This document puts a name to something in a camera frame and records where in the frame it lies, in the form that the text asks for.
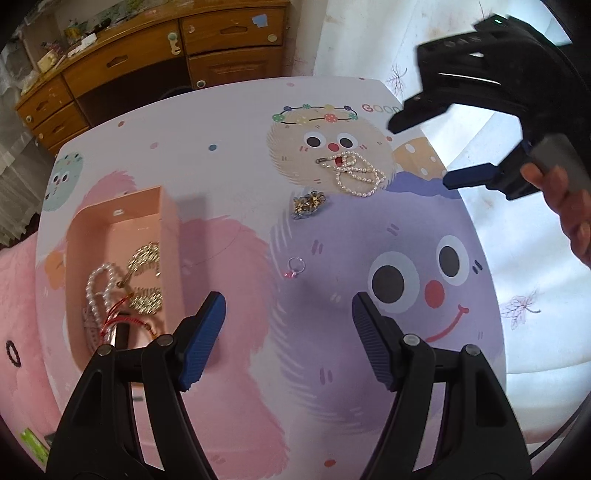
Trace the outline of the right hand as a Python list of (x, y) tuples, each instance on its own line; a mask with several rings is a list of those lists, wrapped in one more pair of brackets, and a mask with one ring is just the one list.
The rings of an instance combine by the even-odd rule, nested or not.
[(521, 167), (523, 178), (538, 188), (546, 204), (560, 219), (561, 229), (569, 239), (573, 254), (587, 267), (590, 266), (590, 193), (569, 191), (569, 178), (565, 169), (555, 166), (543, 173), (535, 164)]

